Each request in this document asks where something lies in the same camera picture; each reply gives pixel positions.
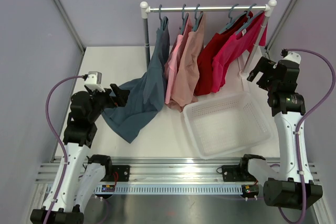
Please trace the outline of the blue-grey t shirt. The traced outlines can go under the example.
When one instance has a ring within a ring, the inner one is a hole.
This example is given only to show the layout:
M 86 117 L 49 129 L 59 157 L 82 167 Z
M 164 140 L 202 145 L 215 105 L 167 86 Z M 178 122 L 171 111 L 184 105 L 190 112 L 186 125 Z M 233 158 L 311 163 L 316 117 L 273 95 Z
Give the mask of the blue-grey t shirt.
M 169 19 L 164 16 L 156 31 L 156 43 L 147 71 L 141 78 L 122 85 L 130 91 L 126 106 L 107 108 L 102 117 L 110 128 L 128 143 L 132 143 L 164 106 L 167 80 L 164 66 L 170 52 Z

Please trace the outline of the light pink t shirt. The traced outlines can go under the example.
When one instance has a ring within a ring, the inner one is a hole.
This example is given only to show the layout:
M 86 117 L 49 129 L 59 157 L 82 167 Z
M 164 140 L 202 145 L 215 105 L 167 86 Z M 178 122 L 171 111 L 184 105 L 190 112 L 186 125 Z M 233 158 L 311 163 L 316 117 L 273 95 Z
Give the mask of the light pink t shirt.
M 189 17 L 186 17 L 185 21 L 185 26 L 181 28 L 182 33 L 178 34 L 170 52 L 169 58 L 165 64 L 164 75 L 167 80 L 167 88 L 164 101 L 165 104 L 169 104 L 170 102 L 174 82 L 180 66 L 181 57 L 186 46 L 188 34 L 192 30 L 193 26 Z

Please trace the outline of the teal hanger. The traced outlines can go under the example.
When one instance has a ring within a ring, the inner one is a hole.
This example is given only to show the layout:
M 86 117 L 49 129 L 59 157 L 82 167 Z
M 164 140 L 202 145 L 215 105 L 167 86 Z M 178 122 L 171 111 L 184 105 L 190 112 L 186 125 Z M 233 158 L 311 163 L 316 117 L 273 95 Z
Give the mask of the teal hanger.
M 244 11 L 243 13 L 235 16 L 235 17 L 232 17 L 231 16 L 231 13 L 233 11 L 233 9 L 238 6 L 239 4 L 235 4 L 232 6 L 232 8 L 229 10 L 229 13 L 228 13 L 228 18 L 229 18 L 229 22 L 223 27 L 223 29 L 219 32 L 219 34 L 222 34 L 224 33 L 226 30 L 230 29 L 234 24 L 235 22 L 240 19 L 241 17 L 247 17 L 247 19 L 250 19 L 249 15 L 247 14 L 246 11 Z
M 159 12 L 158 12 L 158 14 L 159 14 L 159 20 L 160 20 L 160 29 L 163 30 L 163 31 L 165 31 L 165 29 L 166 29 L 166 27 L 168 25 L 169 20 L 168 20 L 168 18 L 166 16 L 162 17 L 162 15 L 161 15 L 161 13 L 162 13 L 161 9 L 162 9 L 162 4 L 159 5 Z
M 203 18 L 203 11 L 198 10 L 200 6 L 201 6 L 200 4 L 197 4 L 195 8 L 195 13 L 194 13 L 195 23 L 194 23 L 192 31 L 198 30 L 199 24 Z
M 180 27 L 180 35 L 184 34 L 185 26 L 186 26 L 187 19 L 188 19 L 188 16 L 189 16 L 189 13 L 185 14 L 185 7 L 186 7 L 186 4 L 183 4 L 182 11 L 181 11 L 182 24 L 181 24 L 181 27 Z
M 235 33 L 235 35 L 236 36 L 238 36 L 238 34 L 240 33 L 240 32 L 242 32 L 244 29 L 246 29 L 253 21 L 254 21 L 254 19 L 256 18 L 256 17 L 258 17 L 260 14 L 263 14 L 264 13 L 264 11 L 263 10 L 260 10 L 256 15 L 254 15 L 254 16 L 252 16 L 252 17 L 250 17 L 249 16 L 249 14 L 250 14 L 250 12 L 251 12 L 251 9 L 254 7 L 254 6 L 256 6 L 257 4 L 256 3 L 254 3 L 254 4 L 252 4 L 250 7 L 249 7 L 249 9 L 247 10 L 247 12 L 246 12 L 246 17 L 248 18 L 247 19 L 247 21 L 236 31 L 236 33 Z

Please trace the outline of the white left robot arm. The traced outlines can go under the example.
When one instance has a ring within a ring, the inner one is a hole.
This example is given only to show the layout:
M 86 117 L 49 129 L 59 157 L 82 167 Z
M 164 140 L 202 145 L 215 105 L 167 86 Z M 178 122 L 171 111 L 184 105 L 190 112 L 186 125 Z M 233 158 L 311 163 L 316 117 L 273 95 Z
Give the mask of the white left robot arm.
M 84 174 L 80 173 L 97 132 L 95 122 L 104 109 L 124 107 L 129 93 L 111 84 L 102 91 L 86 88 L 71 96 L 63 158 L 49 196 L 30 215 L 32 223 L 83 223 L 86 205 L 98 182 L 114 174 L 111 158 L 99 154 L 88 158 Z

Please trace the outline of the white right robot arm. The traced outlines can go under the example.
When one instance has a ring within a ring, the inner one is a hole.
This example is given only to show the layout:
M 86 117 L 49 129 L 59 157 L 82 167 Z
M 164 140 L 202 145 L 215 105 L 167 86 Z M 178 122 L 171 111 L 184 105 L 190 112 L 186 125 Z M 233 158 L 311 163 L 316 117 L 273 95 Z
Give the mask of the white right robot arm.
M 306 107 L 303 96 L 296 92 L 300 61 L 299 55 L 278 62 L 261 57 L 250 72 L 250 82 L 262 74 L 257 85 L 268 94 L 279 137 L 280 169 L 273 170 L 262 156 L 246 154 L 238 173 L 244 180 L 256 179 L 263 187 L 267 206 L 304 211 L 322 197 L 323 190 L 314 184 L 307 161 L 303 132 Z

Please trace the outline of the magenta t shirt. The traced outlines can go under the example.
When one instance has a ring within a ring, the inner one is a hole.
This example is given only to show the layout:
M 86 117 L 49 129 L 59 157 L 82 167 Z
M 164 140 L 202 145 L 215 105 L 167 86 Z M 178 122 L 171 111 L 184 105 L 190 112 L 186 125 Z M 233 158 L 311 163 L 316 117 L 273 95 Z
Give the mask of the magenta t shirt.
M 265 14 L 260 12 L 258 15 L 256 15 L 247 28 L 242 29 L 239 33 L 235 31 L 229 37 L 228 41 L 224 43 L 217 55 L 213 58 L 213 83 L 211 92 L 218 92 L 225 84 L 225 76 L 229 65 L 245 50 L 249 52 L 252 51 L 254 43 L 259 35 L 264 16 Z

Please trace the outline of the dark red t shirt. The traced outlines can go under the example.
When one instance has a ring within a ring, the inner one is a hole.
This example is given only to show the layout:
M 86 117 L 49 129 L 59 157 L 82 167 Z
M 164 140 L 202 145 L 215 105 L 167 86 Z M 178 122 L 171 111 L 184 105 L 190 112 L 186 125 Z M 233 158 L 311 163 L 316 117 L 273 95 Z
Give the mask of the dark red t shirt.
M 225 29 L 223 32 L 216 33 L 201 51 L 197 59 L 199 79 L 194 90 L 196 96 L 207 95 L 211 92 L 213 84 L 212 62 L 214 57 L 223 47 L 225 42 L 228 41 L 229 37 L 251 17 L 253 17 L 253 13 L 249 13 L 248 16 L 246 16 L 246 13 L 241 14 L 230 28 Z

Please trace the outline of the beige pink t shirt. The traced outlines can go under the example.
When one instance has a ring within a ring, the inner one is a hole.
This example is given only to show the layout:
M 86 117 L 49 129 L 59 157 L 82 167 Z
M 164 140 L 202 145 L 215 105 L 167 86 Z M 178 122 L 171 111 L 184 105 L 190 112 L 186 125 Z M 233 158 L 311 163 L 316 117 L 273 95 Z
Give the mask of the beige pink t shirt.
M 182 112 L 186 105 L 197 102 L 197 98 L 194 95 L 194 90 L 199 79 L 197 59 L 204 48 L 205 26 L 206 15 L 204 14 L 198 30 L 191 30 L 188 34 L 171 99 L 169 104 L 166 104 L 169 108 L 178 110 L 179 112 Z

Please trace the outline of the white perforated plastic basket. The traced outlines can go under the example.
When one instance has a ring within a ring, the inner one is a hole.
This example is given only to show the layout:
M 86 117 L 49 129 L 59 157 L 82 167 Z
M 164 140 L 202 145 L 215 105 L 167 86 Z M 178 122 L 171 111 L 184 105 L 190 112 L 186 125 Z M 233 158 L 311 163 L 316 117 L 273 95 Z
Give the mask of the white perforated plastic basket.
M 191 142 L 202 159 L 242 151 L 274 135 L 261 107 L 249 92 L 189 104 L 183 115 Z

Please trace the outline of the metal clothes rack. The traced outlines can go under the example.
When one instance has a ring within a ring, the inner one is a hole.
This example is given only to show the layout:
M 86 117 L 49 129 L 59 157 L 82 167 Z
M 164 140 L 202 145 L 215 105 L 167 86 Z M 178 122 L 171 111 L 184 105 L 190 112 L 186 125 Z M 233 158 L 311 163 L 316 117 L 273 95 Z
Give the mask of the metal clothes rack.
M 243 69 L 240 71 L 239 75 L 247 79 L 248 70 L 256 53 L 256 50 L 259 46 L 260 40 L 264 31 L 266 29 L 266 25 L 268 24 L 269 18 L 271 17 L 275 7 L 277 6 L 276 0 L 269 0 L 265 5 L 236 5 L 236 6 L 195 6 L 195 7 L 150 7 L 146 1 L 142 1 L 140 3 L 141 10 L 141 18 L 143 19 L 143 30 L 144 30 L 144 50 L 145 50 L 145 62 L 146 65 L 149 66 L 150 63 L 150 45 L 149 45 L 149 27 L 148 27 L 148 15 L 149 13 L 168 13 L 168 12 L 183 12 L 183 11 L 195 11 L 198 12 L 240 12 L 240 11 L 248 11 L 248 10 L 260 10 L 264 12 L 264 17 L 262 21 L 262 25 L 260 26 L 260 31 L 257 36 L 256 41 L 254 42 L 254 47 L 252 51 L 249 53 L 248 58 L 244 64 Z

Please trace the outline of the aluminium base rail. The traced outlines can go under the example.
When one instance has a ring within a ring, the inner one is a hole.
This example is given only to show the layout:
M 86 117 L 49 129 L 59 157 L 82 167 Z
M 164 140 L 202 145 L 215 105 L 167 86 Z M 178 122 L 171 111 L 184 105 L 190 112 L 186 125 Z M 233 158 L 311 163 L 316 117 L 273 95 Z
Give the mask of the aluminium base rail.
M 113 166 L 129 165 L 129 184 L 222 184 L 219 173 L 223 165 L 236 166 L 240 157 L 203 160 L 199 158 L 113 158 Z M 60 158 L 51 163 L 42 163 L 38 169 L 36 184 L 52 184 Z M 313 181 L 321 184 L 314 163 L 309 163 Z

